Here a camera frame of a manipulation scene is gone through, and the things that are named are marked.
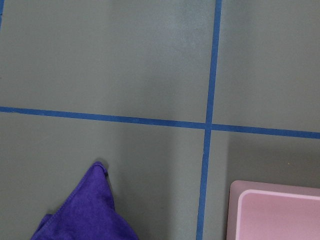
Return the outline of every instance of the gray floor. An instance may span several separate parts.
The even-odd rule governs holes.
[[[6,0],[0,106],[205,122],[215,2]],[[320,132],[320,3],[224,0],[213,123]],[[96,160],[141,240],[196,237],[204,130],[0,113],[0,239]],[[212,131],[204,240],[234,180],[320,188],[320,140]]]

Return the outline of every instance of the purple towel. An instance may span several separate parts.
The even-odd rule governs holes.
[[[115,211],[106,175],[95,162],[60,209],[44,216],[31,240],[137,240]]]

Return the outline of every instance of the blue tape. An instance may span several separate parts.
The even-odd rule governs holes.
[[[210,155],[210,144],[211,144],[211,128],[212,128],[212,118],[213,118],[213,112],[214,112],[216,73],[217,73],[217,63],[218,63],[221,7],[222,7],[222,0],[216,0],[215,8],[214,8],[210,75],[209,75],[208,98],[207,98],[207,104],[206,104],[206,117],[205,117],[205,129],[204,129],[204,140],[203,140],[200,195],[199,195],[198,216],[197,216],[197,224],[196,224],[196,240],[202,240],[203,232],[204,232],[209,155]]]
[[[253,127],[253,126],[234,126],[234,125],[223,125],[223,124],[212,124],[211,129],[216,131],[237,132],[237,133],[247,133],[247,134],[264,134],[264,135],[306,138],[306,139],[320,139],[320,132],[313,132],[313,131],[297,131],[297,130],[263,128],[263,127]]]
[[[205,128],[205,124],[201,122],[161,120],[161,119],[141,118],[141,117],[113,116],[113,115],[68,112],[68,111],[15,108],[15,107],[6,107],[6,106],[0,106],[0,112],[59,117],[59,118],[70,118],[70,119],[85,119],[85,120],[97,120],[97,121],[118,122],[118,123],[130,123],[130,124],[156,125],[156,126],[189,128],[189,129]]]
[[[5,4],[5,0],[0,0],[0,29],[1,29],[1,22],[2,22],[2,13],[4,11],[4,4]]]

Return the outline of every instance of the pink plastic container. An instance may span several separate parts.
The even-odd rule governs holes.
[[[234,181],[226,240],[320,240],[320,189]]]

